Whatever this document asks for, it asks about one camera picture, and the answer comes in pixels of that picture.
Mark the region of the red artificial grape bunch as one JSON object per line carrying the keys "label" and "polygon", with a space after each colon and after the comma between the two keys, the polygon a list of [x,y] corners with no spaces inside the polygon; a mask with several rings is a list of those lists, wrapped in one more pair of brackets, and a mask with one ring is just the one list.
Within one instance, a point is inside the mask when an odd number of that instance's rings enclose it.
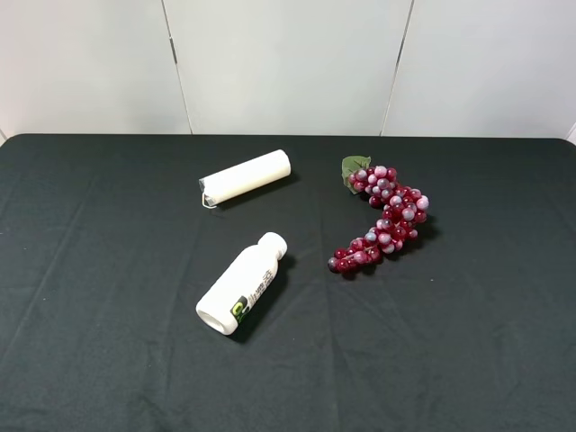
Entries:
{"label": "red artificial grape bunch", "polygon": [[330,272],[347,275],[380,263],[419,236],[427,221],[429,199],[418,188],[403,185],[393,167],[374,165],[369,157],[348,156],[341,163],[346,188],[365,198],[380,212],[373,226],[348,247],[338,248],[328,260]]}

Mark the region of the white plastic bottle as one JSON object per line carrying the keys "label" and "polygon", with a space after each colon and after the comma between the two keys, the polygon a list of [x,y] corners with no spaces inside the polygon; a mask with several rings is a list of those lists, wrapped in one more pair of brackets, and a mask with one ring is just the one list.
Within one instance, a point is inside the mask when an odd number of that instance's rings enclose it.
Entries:
{"label": "white plastic bottle", "polygon": [[286,252],[287,243],[274,232],[242,250],[196,304],[199,318],[224,336],[234,333],[275,279]]}

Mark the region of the white cylindrical candle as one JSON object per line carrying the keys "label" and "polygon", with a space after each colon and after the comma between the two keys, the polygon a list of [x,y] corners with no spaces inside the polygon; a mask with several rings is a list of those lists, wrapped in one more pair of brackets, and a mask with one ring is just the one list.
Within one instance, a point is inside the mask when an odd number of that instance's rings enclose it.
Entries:
{"label": "white cylindrical candle", "polygon": [[278,149],[207,175],[199,180],[202,206],[214,209],[232,198],[281,180],[291,172],[288,155]]}

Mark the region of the black tablecloth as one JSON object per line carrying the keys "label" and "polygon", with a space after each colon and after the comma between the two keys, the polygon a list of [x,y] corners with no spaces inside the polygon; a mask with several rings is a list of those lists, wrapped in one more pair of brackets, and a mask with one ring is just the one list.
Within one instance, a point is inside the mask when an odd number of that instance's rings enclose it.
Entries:
{"label": "black tablecloth", "polygon": [[[199,180],[283,150],[285,178]],[[379,218],[341,163],[429,199],[418,238],[329,271]],[[234,333],[195,311],[267,232]],[[1,148],[4,431],[572,431],[575,147],[560,139],[19,135]]]}

